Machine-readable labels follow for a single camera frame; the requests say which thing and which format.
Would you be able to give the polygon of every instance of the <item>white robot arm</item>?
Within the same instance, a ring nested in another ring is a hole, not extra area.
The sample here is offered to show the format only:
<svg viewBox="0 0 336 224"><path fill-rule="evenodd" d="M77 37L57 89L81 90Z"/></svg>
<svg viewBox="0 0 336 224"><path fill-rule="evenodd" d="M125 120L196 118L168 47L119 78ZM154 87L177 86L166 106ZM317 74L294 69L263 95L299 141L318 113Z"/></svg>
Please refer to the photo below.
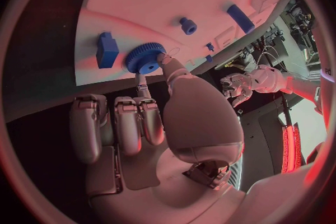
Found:
<svg viewBox="0 0 336 224"><path fill-rule="evenodd" d="M320 87L317 83L302 80L290 73L282 73L279 70L259 65L252 72L234 73L221 79L223 94L226 98L237 97L232 105L238 106L250 99L253 90L261 93L282 91L288 94L295 93L312 101L315 110L321 114Z"/></svg>

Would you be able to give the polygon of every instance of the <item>red light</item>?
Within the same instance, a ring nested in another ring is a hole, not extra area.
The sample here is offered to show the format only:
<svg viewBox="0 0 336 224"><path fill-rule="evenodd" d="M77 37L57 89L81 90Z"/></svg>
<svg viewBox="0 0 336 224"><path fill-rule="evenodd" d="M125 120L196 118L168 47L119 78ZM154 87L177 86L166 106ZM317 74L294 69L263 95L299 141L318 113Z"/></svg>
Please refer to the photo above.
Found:
<svg viewBox="0 0 336 224"><path fill-rule="evenodd" d="M301 166L301 141L297 123L283 128L283 155L281 172L291 172Z"/></svg>

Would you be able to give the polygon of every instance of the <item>mechanical hand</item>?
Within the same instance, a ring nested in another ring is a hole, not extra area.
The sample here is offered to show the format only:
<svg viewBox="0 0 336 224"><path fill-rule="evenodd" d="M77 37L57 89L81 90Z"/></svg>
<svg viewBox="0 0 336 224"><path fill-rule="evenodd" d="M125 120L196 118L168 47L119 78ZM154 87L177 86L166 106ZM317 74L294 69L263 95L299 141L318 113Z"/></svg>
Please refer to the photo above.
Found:
<svg viewBox="0 0 336 224"><path fill-rule="evenodd" d="M288 73L281 73L279 70L259 65L258 69L245 74L230 74L221 79L223 94L225 98L237 97L232 105L235 108L242 102L250 99L253 90L262 93L277 92L279 90L292 93L287 88Z"/></svg>

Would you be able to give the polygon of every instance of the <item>blue plastic part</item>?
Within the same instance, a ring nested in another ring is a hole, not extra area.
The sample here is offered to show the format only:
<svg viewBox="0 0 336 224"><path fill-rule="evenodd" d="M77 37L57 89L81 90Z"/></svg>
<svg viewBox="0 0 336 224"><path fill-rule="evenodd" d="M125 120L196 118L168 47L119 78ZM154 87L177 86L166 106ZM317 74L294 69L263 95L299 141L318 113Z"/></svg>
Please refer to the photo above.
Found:
<svg viewBox="0 0 336 224"><path fill-rule="evenodd" d="M180 20L180 24L182 25L182 30L186 35L191 35L196 32L197 25L192 20L188 20L187 18L182 18Z"/></svg>
<svg viewBox="0 0 336 224"><path fill-rule="evenodd" d="M233 18L244 33L249 34L255 28L253 22L235 4L228 8L227 13Z"/></svg>
<svg viewBox="0 0 336 224"><path fill-rule="evenodd" d="M207 62L209 62L209 63L212 63L212 62L213 62L213 59L212 59L212 56L211 56L211 55L206 56L206 60L207 60Z"/></svg>
<svg viewBox="0 0 336 224"><path fill-rule="evenodd" d="M211 50L212 52L214 51L214 46L211 43L207 44L207 47L209 50Z"/></svg>
<svg viewBox="0 0 336 224"><path fill-rule="evenodd" d="M118 54L119 49L111 33L104 32L100 34L96 54L99 69L111 68Z"/></svg>
<svg viewBox="0 0 336 224"><path fill-rule="evenodd" d="M145 43L133 49L126 57L125 64L131 73L149 74L159 68L157 56L166 53L160 43Z"/></svg>

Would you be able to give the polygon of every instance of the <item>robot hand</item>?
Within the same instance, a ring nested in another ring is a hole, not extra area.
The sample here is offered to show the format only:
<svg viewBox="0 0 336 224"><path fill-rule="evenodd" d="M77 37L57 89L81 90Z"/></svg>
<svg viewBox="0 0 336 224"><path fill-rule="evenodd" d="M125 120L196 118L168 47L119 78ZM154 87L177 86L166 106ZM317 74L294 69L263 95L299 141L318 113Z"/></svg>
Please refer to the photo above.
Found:
<svg viewBox="0 0 336 224"><path fill-rule="evenodd" d="M281 73L275 68L259 65L258 69L249 73L230 74L221 79L221 84L226 98L237 97L232 103L235 108L250 99L253 90L262 93L277 92L279 90L292 93L292 90L287 88L288 78L288 73Z"/></svg>

